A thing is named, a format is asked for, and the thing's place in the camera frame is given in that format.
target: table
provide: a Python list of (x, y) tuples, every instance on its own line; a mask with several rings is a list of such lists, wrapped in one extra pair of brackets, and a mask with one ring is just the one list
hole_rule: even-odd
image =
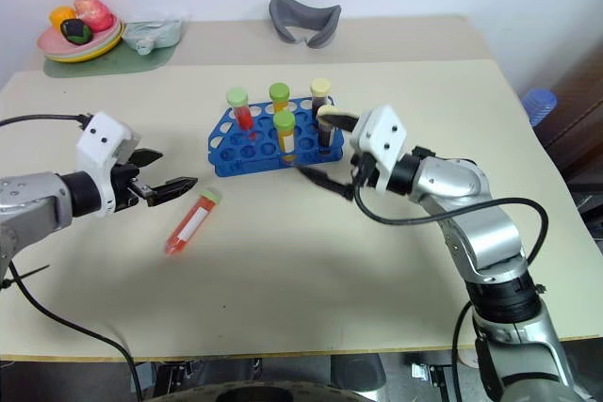
[[(564, 338), (603, 332), (592, 300), (603, 290), (603, 259), (579, 219), (558, 171), (530, 129), (521, 104), (462, 18), (342, 21), (322, 51), (277, 41), (265, 23), (192, 24), (171, 63), (153, 72), (51, 79), (13, 76), (0, 93), (4, 117), (104, 110), (165, 156), (142, 172), (147, 184), (202, 178), (179, 200), (143, 204), (111, 217), (75, 219), (22, 251), (21, 272), (50, 264), (27, 281), (42, 304), (127, 343), (140, 360), (200, 356), (332, 353), (449, 348), (464, 284), (436, 225), (387, 227), (293, 169), (218, 178), (206, 137), (242, 86), (264, 102), (275, 81), (307, 95), (310, 80), (333, 81), (340, 106), (360, 113), (393, 105), (416, 144), (469, 157), (496, 197), (540, 202), (550, 232), (531, 274)], [(38, 121), (0, 130), (3, 175), (74, 169), (80, 131)], [(350, 178), (350, 148), (322, 167)], [(166, 238), (213, 186), (222, 203), (188, 245), (167, 258)], [(396, 195), (366, 193), (384, 216), (419, 216)], [(529, 249), (538, 217), (505, 207)], [(0, 297), (5, 360), (118, 360), (117, 352), (42, 317), (16, 289)], [(473, 332), (464, 326), (461, 344)]]

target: white label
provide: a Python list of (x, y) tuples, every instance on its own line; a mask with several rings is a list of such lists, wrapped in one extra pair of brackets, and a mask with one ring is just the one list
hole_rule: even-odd
[(187, 242), (199, 225), (201, 225), (201, 222), (204, 221), (207, 214), (209, 214), (209, 211), (206, 211), (203, 207), (197, 209), (197, 212), (195, 212), (182, 231), (178, 234), (178, 238)]
[(295, 140), (293, 134), (283, 137), (283, 144), (285, 145), (285, 153), (293, 153), (295, 150)]

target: test tube rack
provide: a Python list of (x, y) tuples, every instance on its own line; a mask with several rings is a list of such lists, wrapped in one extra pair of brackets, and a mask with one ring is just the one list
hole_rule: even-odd
[(209, 162), (220, 177), (238, 174), (290, 169), (295, 165), (333, 162), (343, 157), (343, 134), (334, 129), (333, 144), (318, 146), (318, 125), (312, 120), (312, 98), (289, 100), (288, 109), (295, 115), (293, 153), (283, 153), (272, 117), (272, 103), (251, 104), (253, 129), (243, 131), (236, 124), (232, 108), (228, 108), (209, 135)]

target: black cable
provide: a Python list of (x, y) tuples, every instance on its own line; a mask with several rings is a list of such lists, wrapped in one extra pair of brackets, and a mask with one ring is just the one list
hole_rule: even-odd
[(21, 117), (13, 117), (13, 118), (7, 118), (5, 120), (1, 120), (0, 127), (7, 126), (14, 122), (31, 121), (31, 120), (77, 121), (80, 124), (82, 124), (82, 126), (86, 127), (88, 125), (88, 123), (90, 122), (90, 119), (91, 119), (90, 115), (53, 115), (53, 114), (41, 113), (41, 114), (37, 114), (37, 115), (22, 115)]
[[(545, 243), (546, 233), (548, 231), (548, 214), (546, 213), (545, 208), (538, 202), (530, 200), (528, 198), (499, 198), (497, 200), (477, 202), (475, 204), (471, 204), (470, 206), (455, 209), (454, 211), (445, 212), (443, 214), (437, 214), (435, 216), (418, 218), (383, 218), (376, 215), (363, 203), (362, 198), (360, 196), (360, 187), (358, 186), (354, 188), (354, 199), (360, 210), (367, 217), (372, 218), (373, 220), (378, 221), (379, 223), (383, 223), (385, 225), (395, 226), (424, 225), (425, 223), (446, 220), (447, 218), (460, 216), (462, 214), (468, 214), (469, 212), (479, 211), (480, 209), (486, 209), (488, 207), (500, 206), (502, 204), (523, 204), (525, 206), (529, 206), (533, 208), (540, 216), (540, 232), (538, 233), (536, 242), (534, 243), (534, 246), (531, 249), (530, 254), (528, 255), (528, 265), (533, 263), (534, 259), (536, 259), (536, 256), (538, 256), (540, 248)], [(459, 369), (457, 365), (457, 361), (459, 358), (459, 334), (461, 333), (461, 326), (463, 324), (464, 317), (469, 311), (469, 308), (471, 308), (470, 301), (468, 301), (461, 309), (459, 317), (456, 320), (456, 325), (454, 326), (454, 333), (452, 335), (452, 384), (454, 386), (454, 394), (456, 396), (457, 402), (463, 402), (463, 399), (461, 397), (461, 384), (459, 382)]]
[(127, 363), (128, 368), (130, 369), (130, 374), (132, 374), (132, 379), (134, 380), (134, 386), (136, 388), (136, 398), (139, 402), (142, 400), (142, 390), (140, 389), (140, 380), (139, 380), (139, 375), (136, 371), (136, 365), (134, 364), (134, 360), (132, 359), (132, 356), (128, 353), (128, 351), (125, 348), (123, 348), (122, 345), (116, 343), (112, 339), (109, 339), (99, 333), (85, 329), (84, 327), (81, 327), (81, 326), (75, 324), (74, 322), (63, 319), (62, 317), (59, 317), (58, 315), (52, 313), (51, 311), (48, 311), (46, 308), (41, 306), (38, 303), (38, 301), (27, 290), (27, 288), (23, 284), (23, 281), (21, 280), (21, 276), (19, 275), (19, 272), (17, 271), (15, 265), (12, 262), (10, 262), (8, 264), (8, 269), (10, 270), (10, 273), (12, 274), (12, 278), (17, 283), (17, 286), (19, 286), (21, 293), (24, 295), (25, 298), (27, 298), (27, 301), (29, 303), (31, 303), (34, 308), (36, 308), (38, 311), (40, 311), (46, 317), (50, 317), (51, 319), (53, 319), (54, 321), (58, 322), (61, 325), (64, 325), (65, 327), (69, 327), (70, 329), (79, 331), (80, 333), (87, 334), (88, 336), (91, 336), (94, 339), (98, 339), (99, 341), (102, 341), (102, 342), (116, 348), (123, 355), (123, 357), (125, 358), (125, 362)]

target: test tube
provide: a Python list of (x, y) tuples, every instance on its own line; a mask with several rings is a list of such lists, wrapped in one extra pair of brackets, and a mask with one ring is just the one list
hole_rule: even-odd
[(318, 146), (322, 148), (328, 148), (333, 145), (334, 126), (320, 117), (322, 115), (331, 115), (336, 112), (338, 112), (338, 110), (332, 105), (321, 105), (318, 109)]
[(328, 104), (331, 81), (329, 79), (314, 79), (310, 84), (310, 92), (312, 92), (312, 120), (315, 120), (320, 106)]
[(272, 100), (272, 105), (274, 105), (274, 113), (287, 108), (290, 95), (287, 84), (277, 82), (276, 84), (270, 85), (269, 95)]
[(180, 253), (188, 243), (188, 240), (199, 229), (207, 215), (220, 202), (220, 197), (209, 190), (201, 192), (197, 202), (190, 208), (184, 219), (176, 227), (166, 242), (167, 254)]
[[(276, 112), (272, 117), (274, 127), (279, 138), (279, 147), (283, 153), (293, 153), (295, 151), (295, 138), (293, 137), (293, 131), (295, 129), (295, 115), (288, 110), (281, 110)], [(295, 159), (293, 155), (287, 155), (283, 157), (285, 161), (291, 161)]]
[(233, 108), (238, 127), (243, 131), (253, 128), (252, 112), (249, 109), (249, 96), (243, 88), (231, 88), (226, 93), (226, 101)]

